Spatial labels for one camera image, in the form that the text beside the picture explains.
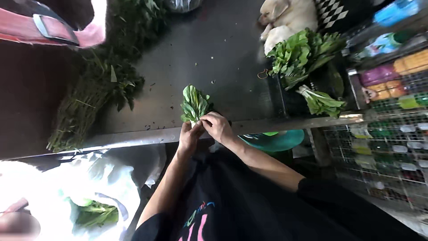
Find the green plastic bowl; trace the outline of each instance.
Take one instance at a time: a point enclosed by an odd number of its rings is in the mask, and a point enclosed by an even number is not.
[[[293,147],[299,145],[305,132],[303,130],[287,130],[281,131],[274,136],[266,136],[264,134],[258,135],[257,138],[248,138],[245,136],[239,136],[244,142],[250,146],[266,151],[266,152],[279,152],[290,150]]]

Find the metal table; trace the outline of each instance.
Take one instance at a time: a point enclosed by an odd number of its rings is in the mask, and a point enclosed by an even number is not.
[[[256,22],[263,2],[205,1],[191,13],[172,16],[170,31],[137,63],[146,83],[134,110],[117,112],[112,106],[99,118],[97,135],[85,146],[178,141],[182,90],[188,84],[211,96],[214,108],[232,121],[237,135],[363,121],[359,113],[339,119],[286,117],[278,81],[257,77],[269,67],[258,60],[262,30]]]

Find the bunch of leafy greens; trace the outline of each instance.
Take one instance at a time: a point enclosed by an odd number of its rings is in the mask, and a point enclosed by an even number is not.
[[[279,75],[285,90],[308,78],[315,69],[334,58],[346,46],[338,33],[323,36],[309,28],[279,42],[267,54],[274,57],[269,75]]]
[[[76,224],[83,227],[105,224],[113,224],[119,220],[119,211],[117,207],[92,201],[88,206],[78,206],[78,216]]]
[[[204,95],[200,90],[197,90],[193,85],[188,85],[183,90],[183,103],[181,108],[184,114],[181,115],[183,122],[190,121],[192,126],[199,118],[212,108],[212,104],[208,103],[209,95]]]
[[[144,84],[132,63],[141,57],[165,26],[162,0],[115,0],[108,7],[110,28],[107,40],[94,49],[81,49],[79,79],[62,100],[47,149],[53,152],[76,150],[107,102],[120,111],[127,103],[132,110],[134,97]]]
[[[337,117],[346,105],[346,102],[337,101],[324,92],[312,91],[306,85],[300,86],[297,92],[305,97],[311,114],[325,112],[331,117]]]

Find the black and white checkered fabric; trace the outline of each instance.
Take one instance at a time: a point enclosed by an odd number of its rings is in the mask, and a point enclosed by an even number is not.
[[[344,10],[340,0],[314,0],[318,10],[319,29],[330,28],[333,24],[346,17],[348,10]]]

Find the orange package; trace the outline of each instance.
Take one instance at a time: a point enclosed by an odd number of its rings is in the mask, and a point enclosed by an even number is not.
[[[428,69],[428,49],[397,59],[394,69],[400,75],[409,75]]]
[[[376,101],[380,99],[388,99],[391,97],[400,97],[406,95],[406,90],[399,80],[388,81],[382,84],[368,86],[367,89],[376,92],[376,96],[371,100]]]

